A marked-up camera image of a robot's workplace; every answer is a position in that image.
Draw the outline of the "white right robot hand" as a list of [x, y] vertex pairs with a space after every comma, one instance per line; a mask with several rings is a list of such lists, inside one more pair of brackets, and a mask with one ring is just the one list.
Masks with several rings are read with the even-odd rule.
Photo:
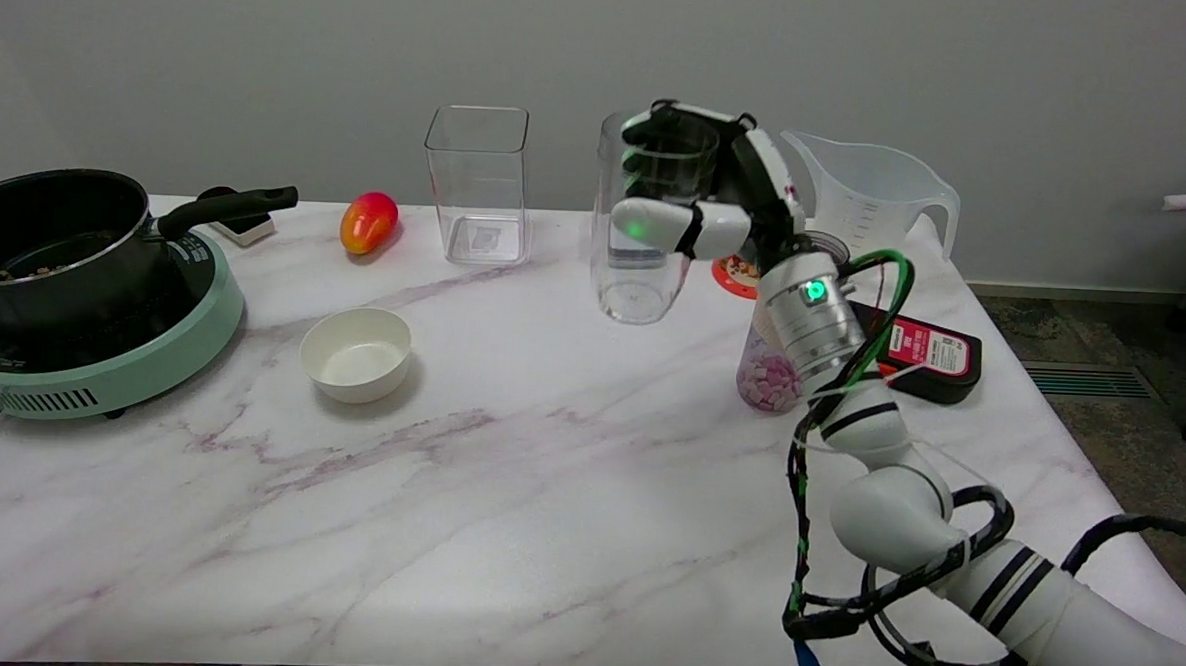
[[759, 276], [804, 251], [805, 214], [788, 160], [747, 114], [658, 100], [620, 128], [612, 224], [688, 260], [738, 254]]

